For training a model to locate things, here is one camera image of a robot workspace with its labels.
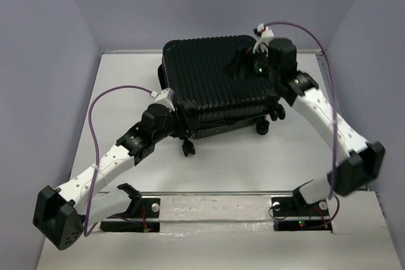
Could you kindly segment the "black hard-shell suitcase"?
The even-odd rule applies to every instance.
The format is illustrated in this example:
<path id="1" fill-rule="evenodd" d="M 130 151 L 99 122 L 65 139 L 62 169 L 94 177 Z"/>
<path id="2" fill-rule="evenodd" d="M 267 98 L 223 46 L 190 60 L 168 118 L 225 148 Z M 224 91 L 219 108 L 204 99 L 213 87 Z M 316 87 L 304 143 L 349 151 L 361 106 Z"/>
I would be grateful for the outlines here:
<path id="1" fill-rule="evenodd" d="M 184 156 L 196 153 L 195 139 L 252 125 L 265 135 L 271 121 L 285 118 L 284 107 L 267 95 L 267 80 L 232 80 L 223 71 L 237 49 L 254 44 L 251 36 L 234 35 L 171 40 L 163 46 L 158 67 L 161 88 L 171 88 L 175 107 L 181 104 L 201 124 L 191 136 L 179 137 Z"/>

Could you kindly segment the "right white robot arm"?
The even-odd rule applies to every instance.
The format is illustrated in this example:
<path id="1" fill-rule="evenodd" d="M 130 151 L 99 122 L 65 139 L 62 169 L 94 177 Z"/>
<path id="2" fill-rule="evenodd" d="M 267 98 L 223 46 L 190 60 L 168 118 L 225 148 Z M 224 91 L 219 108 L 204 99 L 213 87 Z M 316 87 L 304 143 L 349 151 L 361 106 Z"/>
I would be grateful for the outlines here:
<path id="1" fill-rule="evenodd" d="M 296 213 L 306 214 L 316 202 L 332 195 L 346 197 L 378 178 L 385 147 L 357 133 L 327 100 L 314 78 L 298 69 L 297 48 L 290 39 L 267 39 L 254 47 L 240 48 L 224 70 L 232 79 L 268 80 L 268 97 L 272 101 L 283 99 L 332 151 L 332 170 L 293 191 L 289 204 Z"/>

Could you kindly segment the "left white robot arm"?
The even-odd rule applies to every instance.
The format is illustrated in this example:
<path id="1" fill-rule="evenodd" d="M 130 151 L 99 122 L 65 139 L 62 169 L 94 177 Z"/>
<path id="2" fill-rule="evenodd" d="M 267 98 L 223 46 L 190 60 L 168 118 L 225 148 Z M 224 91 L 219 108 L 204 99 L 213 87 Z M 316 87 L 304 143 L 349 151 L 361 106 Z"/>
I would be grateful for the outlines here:
<path id="1" fill-rule="evenodd" d="M 139 192 L 123 185 L 105 198 L 94 200 L 115 178 L 151 155 L 167 137 L 189 137 L 200 123 L 182 108 L 171 111 L 153 103 L 139 122 L 128 129 L 95 163 L 72 180 L 56 187 L 44 187 L 37 195 L 34 226 L 58 249 L 71 247 L 87 228 L 98 221 L 123 213 L 133 216 L 140 209 Z"/>

